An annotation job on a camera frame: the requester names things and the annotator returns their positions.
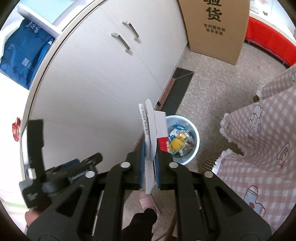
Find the round metal bolt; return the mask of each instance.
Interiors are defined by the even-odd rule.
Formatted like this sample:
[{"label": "round metal bolt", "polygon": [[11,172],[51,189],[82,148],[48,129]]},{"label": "round metal bolt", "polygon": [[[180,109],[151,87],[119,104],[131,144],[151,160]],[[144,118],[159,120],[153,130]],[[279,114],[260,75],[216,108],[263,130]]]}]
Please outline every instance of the round metal bolt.
[{"label": "round metal bolt", "polygon": [[171,162],[171,163],[169,164],[169,166],[170,166],[171,168],[177,168],[177,167],[179,166],[179,164],[176,163],[176,162]]},{"label": "round metal bolt", "polygon": [[123,163],[120,164],[120,166],[123,167],[123,168],[128,168],[128,167],[130,167],[130,165],[131,164],[129,162],[127,162],[127,161],[124,161]]},{"label": "round metal bolt", "polygon": [[212,172],[210,172],[210,171],[206,171],[205,172],[205,177],[207,177],[207,178],[211,178],[211,177],[213,177],[213,173]]},{"label": "round metal bolt", "polygon": [[93,172],[93,171],[88,171],[88,172],[85,174],[85,176],[88,177],[88,178],[92,178],[92,177],[95,176],[95,172]]}]

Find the trash can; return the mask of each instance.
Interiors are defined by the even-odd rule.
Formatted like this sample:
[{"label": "trash can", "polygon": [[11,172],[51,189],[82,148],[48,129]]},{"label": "trash can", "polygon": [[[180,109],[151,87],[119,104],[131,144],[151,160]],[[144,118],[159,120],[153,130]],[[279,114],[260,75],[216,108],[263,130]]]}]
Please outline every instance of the trash can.
[{"label": "trash can", "polygon": [[194,140],[193,149],[184,156],[181,156],[181,157],[173,156],[173,160],[175,162],[178,162],[182,165],[189,163],[195,157],[195,155],[198,151],[198,148],[200,146],[200,136],[198,134],[197,128],[190,120],[186,119],[183,116],[179,116],[179,115],[167,116],[166,123],[167,123],[167,127],[168,127],[168,133],[170,133],[174,129],[172,127],[173,125],[180,125],[180,126],[186,127],[188,129],[188,131],[191,133],[193,140]]}]

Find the brown cardboard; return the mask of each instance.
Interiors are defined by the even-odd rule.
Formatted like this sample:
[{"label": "brown cardboard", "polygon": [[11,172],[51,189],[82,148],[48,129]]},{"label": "brown cardboard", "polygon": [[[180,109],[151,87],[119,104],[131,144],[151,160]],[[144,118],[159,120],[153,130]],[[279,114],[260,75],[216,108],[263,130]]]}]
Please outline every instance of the brown cardboard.
[{"label": "brown cardboard", "polygon": [[236,65],[246,36],[250,0],[179,0],[190,50]]}]

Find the metal handle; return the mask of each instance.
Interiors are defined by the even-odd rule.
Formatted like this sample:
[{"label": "metal handle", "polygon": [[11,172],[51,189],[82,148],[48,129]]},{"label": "metal handle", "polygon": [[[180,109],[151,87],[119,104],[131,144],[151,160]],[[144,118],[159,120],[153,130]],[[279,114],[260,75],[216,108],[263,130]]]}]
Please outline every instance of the metal handle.
[{"label": "metal handle", "polygon": [[123,43],[123,45],[126,47],[126,52],[128,52],[130,50],[130,47],[128,46],[128,44],[123,40],[123,38],[119,34],[111,33],[111,36],[119,39]]},{"label": "metal handle", "polygon": [[137,40],[139,35],[137,33],[137,31],[134,29],[134,27],[132,26],[132,24],[128,21],[122,21],[122,23],[125,25],[125,26],[129,26],[131,28],[131,30],[133,31],[133,33],[135,34],[135,37],[134,37],[134,40]]}]

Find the pink slipper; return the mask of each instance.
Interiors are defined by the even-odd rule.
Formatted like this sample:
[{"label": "pink slipper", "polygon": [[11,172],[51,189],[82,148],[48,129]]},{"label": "pink slipper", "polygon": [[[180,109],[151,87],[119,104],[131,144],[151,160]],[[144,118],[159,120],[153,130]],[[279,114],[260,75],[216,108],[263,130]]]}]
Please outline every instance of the pink slipper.
[{"label": "pink slipper", "polygon": [[157,216],[160,215],[160,211],[158,210],[150,194],[146,194],[145,191],[141,192],[139,196],[139,200],[144,210],[147,208],[152,208],[156,212]]}]

